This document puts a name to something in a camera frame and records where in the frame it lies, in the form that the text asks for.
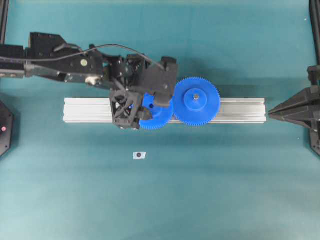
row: screw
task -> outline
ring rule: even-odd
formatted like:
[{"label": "screw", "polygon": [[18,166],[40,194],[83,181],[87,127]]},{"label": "screw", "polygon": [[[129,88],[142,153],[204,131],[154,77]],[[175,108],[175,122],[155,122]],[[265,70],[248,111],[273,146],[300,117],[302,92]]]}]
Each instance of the screw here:
[{"label": "screw", "polygon": [[194,99],[194,100],[198,100],[198,99],[199,99],[199,97],[200,97],[200,96],[199,96],[199,94],[198,94],[198,93],[196,93],[195,95],[193,95],[193,99]]},{"label": "screw", "polygon": [[85,60],[85,59],[82,59],[82,60],[80,61],[80,63],[81,63],[81,66],[82,66],[82,67],[86,67],[86,66],[88,65],[88,61]]}]

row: aluminum rail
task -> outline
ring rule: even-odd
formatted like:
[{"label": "aluminum rail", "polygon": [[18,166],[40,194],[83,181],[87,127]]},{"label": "aluminum rail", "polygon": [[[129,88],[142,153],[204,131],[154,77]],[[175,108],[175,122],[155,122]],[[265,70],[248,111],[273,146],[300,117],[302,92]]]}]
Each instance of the aluminum rail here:
[{"label": "aluminum rail", "polygon": [[[112,123],[107,97],[72,97],[64,99],[66,123]],[[220,110],[210,124],[263,124],[266,121],[264,98],[221,98]],[[181,121],[174,117],[170,124]]]}]

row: large blue gear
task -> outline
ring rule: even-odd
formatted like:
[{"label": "large blue gear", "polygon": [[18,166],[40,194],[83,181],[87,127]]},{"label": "large blue gear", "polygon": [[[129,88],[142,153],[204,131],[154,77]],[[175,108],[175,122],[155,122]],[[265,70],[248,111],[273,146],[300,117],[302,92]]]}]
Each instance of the large blue gear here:
[{"label": "large blue gear", "polygon": [[175,86],[174,115],[189,126],[201,126],[216,117],[220,95],[216,87],[201,77],[188,77]]},{"label": "large blue gear", "polygon": [[142,106],[150,110],[152,119],[140,120],[140,127],[147,130],[154,130],[162,128],[170,121],[174,114],[174,105],[172,99],[170,100],[169,107],[160,107],[154,105],[154,96],[145,94],[143,97]]}]

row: metal beam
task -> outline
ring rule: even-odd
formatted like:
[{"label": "metal beam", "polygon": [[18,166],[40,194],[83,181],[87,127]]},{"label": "metal beam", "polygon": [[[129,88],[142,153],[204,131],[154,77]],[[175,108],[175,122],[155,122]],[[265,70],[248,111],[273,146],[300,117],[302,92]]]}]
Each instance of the metal beam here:
[{"label": "metal beam", "polygon": [[9,0],[0,0],[0,44],[5,43]]},{"label": "metal beam", "polygon": [[[112,123],[107,97],[65,98],[64,103],[66,123]],[[221,98],[219,113],[210,124],[263,124],[266,120],[264,98]],[[181,122],[173,117],[169,123]]]}]

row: blue gear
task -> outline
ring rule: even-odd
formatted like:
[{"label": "blue gear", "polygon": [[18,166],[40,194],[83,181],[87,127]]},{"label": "blue gear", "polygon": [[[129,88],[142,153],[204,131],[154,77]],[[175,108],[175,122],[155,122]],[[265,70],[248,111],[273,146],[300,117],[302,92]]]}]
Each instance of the blue gear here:
[{"label": "blue gear", "polygon": [[170,121],[174,114],[174,105],[172,99],[170,100],[169,107],[160,107],[154,105],[154,96],[145,94],[143,97],[142,106],[150,110],[152,119],[140,120],[140,127],[147,130],[154,130],[162,128]]},{"label": "blue gear", "polygon": [[208,80],[188,77],[176,84],[173,105],[177,119],[190,126],[201,126],[216,117],[220,95]]}]

